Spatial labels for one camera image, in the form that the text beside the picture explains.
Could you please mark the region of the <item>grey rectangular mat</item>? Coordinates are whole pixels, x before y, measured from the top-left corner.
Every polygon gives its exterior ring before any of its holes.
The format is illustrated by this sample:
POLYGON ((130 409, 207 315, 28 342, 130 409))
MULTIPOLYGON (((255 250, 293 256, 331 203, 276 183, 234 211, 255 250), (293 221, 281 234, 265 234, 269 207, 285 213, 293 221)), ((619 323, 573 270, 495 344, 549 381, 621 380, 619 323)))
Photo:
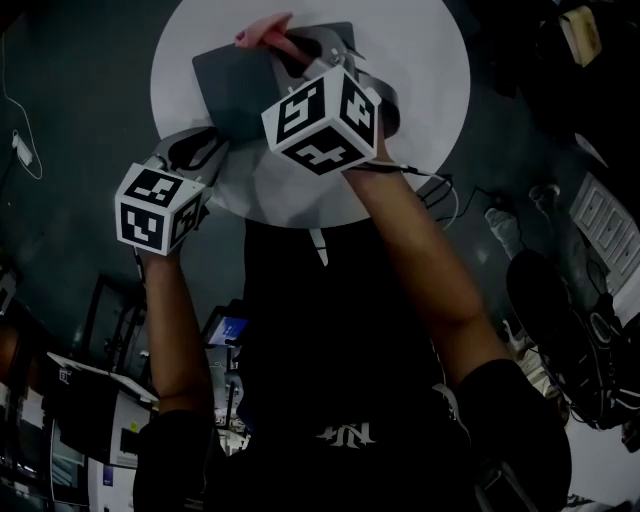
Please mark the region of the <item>grey rectangular mat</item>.
MULTIPOLYGON (((295 27, 288 33, 307 33, 323 49, 319 59, 328 63, 335 53, 355 48, 353 25, 336 22, 295 27)), ((192 59, 196 78, 213 126, 238 145, 265 137, 262 113, 306 82, 278 81, 273 49, 241 49, 227 45, 192 59)))

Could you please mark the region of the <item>person's left forearm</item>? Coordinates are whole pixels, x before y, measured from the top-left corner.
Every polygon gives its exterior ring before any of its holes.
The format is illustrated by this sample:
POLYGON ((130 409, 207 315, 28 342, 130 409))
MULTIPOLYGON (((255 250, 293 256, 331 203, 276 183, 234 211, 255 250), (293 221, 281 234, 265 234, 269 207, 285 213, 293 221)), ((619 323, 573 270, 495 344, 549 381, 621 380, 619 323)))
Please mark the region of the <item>person's left forearm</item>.
POLYGON ((150 368, 162 414, 191 411, 211 419, 214 392, 204 342, 180 253, 143 251, 150 368))

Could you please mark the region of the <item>tan box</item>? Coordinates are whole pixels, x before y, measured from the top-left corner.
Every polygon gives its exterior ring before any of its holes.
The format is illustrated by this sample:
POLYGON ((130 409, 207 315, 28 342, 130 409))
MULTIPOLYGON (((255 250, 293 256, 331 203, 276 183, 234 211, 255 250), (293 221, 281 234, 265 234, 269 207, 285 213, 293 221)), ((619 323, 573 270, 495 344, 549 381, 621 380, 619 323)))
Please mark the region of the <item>tan box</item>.
POLYGON ((576 65, 585 68, 602 52, 596 20, 588 6, 582 5, 560 15, 559 25, 576 65))

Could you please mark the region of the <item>person's right forearm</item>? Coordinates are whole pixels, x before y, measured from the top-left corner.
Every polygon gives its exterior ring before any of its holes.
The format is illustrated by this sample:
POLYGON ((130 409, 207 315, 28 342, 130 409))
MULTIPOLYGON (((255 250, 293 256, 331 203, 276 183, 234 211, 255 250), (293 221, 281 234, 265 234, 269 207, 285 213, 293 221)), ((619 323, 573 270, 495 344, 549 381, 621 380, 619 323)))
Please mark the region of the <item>person's right forearm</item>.
POLYGON ((425 206, 399 173, 344 173, 373 220, 452 387, 509 354, 482 296, 425 206))

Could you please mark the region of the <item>blue-screen device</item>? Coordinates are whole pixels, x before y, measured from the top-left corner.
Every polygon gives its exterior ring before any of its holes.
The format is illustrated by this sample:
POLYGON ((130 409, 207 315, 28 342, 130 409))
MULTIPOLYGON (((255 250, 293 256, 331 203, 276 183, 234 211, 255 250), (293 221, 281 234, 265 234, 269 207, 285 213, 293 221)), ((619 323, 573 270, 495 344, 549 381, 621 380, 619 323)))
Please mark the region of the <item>blue-screen device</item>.
POLYGON ((248 323, 246 308, 242 304, 230 303, 228 306, 216 306, 202 329, 204 346, 206 348, 239 346, 238 338, 248 323))

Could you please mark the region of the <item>grey computer case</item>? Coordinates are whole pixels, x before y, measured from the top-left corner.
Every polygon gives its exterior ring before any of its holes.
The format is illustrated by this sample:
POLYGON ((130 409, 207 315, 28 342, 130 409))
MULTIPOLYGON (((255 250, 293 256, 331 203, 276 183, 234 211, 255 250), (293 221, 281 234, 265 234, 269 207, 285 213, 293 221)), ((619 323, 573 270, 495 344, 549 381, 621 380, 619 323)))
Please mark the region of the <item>grey computer case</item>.
POLYGON ((56 424, 60 441, 76 452, 105 465, 135 469, 139 435, 150 419, 150 410, 117 388, 91 392, 81 385, 64 393, 56 424))

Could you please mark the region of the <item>round white table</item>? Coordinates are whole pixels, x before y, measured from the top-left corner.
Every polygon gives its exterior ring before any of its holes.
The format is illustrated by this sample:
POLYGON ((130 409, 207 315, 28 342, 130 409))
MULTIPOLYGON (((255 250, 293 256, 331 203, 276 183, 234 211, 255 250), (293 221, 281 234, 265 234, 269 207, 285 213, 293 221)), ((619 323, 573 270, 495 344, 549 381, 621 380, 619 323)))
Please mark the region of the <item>round white table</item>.
MULTIPOLYGON (((230 44, 253 21, 279 12, 292 13, 296 26, 352 24, 368 69, 399 97, 401 125, 388 150, 417 168, 408 181, 421 187, 453 149, 470 97, 465 43, 443 0, 183 0, 164 28, 151 70, 158 134, 210 124, 193 58, 230 44)), ((230 152, 211 201, 279 227, 327 228, 366 216, 341 175, 306 173, 261 143, 230 152)))

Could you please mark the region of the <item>pink cloth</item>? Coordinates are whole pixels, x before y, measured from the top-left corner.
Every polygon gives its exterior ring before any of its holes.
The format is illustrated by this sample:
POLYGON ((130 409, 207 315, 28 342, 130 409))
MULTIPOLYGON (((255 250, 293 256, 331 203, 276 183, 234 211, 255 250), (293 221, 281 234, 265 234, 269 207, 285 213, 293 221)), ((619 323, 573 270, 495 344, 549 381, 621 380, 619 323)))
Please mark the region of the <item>pink cloth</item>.
POLYGON ((276 13, 263 17, 240 31, 235 36, 234 44, 241 49, 260 46, 275 48, 304 67, 308 67, 313 62, 313 58, 286 36, 288 24, 292 18, 292 12, 276 13))

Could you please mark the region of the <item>black backpack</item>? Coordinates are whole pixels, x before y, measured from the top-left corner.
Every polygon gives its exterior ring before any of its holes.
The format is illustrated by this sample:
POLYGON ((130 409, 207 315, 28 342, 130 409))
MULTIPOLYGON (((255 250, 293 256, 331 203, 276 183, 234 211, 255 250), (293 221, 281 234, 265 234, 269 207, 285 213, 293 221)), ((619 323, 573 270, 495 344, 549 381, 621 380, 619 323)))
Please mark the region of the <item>black backpack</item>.
POLYGON ((586 326, 601 379, 596 397, 602 398, 602 412, 587 423, 608 430, 640 415, 640 313, 623 325, 613 296, 604 293, 587 315, 586 326))

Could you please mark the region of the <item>person's black t-shirt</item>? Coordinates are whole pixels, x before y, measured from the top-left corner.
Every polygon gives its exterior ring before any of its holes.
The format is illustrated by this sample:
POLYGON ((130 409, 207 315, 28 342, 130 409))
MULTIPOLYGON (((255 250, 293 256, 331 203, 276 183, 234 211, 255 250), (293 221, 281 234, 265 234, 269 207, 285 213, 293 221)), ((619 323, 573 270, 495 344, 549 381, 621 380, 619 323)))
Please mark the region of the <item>person's black t-shirt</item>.
POLYGON ((248 223, 238 372, 248 446, 211 419, 140 433, 135 512, 561 512, 571 455, 509 357, 457 387, 374 223, 311 237, 248 223))

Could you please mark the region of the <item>white drawer cabinet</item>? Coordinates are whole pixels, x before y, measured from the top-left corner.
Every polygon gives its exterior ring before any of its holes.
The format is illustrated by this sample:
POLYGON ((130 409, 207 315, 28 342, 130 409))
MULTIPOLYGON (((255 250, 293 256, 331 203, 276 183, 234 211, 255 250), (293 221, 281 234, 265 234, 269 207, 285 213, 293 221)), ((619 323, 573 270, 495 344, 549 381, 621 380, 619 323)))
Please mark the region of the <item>white drawer cabinet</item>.
POLYGON ((613 296, 640 277, 640 226, 591 173, 577 192, 570 216, 605 263, 613 296))

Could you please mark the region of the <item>white power adapter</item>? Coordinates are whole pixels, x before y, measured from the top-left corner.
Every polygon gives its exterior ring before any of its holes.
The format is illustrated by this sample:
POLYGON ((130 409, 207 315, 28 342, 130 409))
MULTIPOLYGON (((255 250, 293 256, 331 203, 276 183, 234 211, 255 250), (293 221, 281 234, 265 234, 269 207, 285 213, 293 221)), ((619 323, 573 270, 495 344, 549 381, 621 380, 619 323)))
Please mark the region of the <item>white power adapter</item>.
POLYGON ((20 162, 25 166, 30 166, 33 161, 33 153, 23 141, 17 130, 14 130, 12 133, 12 147, 16 151, 20 162))

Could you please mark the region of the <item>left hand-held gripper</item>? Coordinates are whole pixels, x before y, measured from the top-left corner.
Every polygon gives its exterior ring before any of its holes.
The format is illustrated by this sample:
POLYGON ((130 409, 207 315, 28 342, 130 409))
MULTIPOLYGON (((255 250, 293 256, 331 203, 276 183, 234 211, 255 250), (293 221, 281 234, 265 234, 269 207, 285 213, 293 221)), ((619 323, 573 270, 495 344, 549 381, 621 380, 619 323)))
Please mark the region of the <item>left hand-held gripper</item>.
POLYGON ((162 139, 144 162, 130 166, 115 194, 117 239, 161 256, 173 252, 208 213, 229 147, 216 128, 162 139))

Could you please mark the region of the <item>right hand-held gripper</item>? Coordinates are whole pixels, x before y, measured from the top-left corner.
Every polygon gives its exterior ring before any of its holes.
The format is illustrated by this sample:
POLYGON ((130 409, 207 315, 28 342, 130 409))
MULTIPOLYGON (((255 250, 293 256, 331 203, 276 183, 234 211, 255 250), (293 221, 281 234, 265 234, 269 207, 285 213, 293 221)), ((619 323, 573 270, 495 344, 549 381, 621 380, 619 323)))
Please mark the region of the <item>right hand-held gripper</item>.
POLYGON ((318 176, 372 160, 378 127, 385 137, 400 128, 395 89, 374 76, 355 48, 335 53, 326 63, 319 59, 321 43, 309 34, 287 37, 294 45, 292 56, 273 49, 276 79, 305 76, 306 82, 262 113, 270 151, 318 176), (308 67, 303 64, 311 61, 308 67))

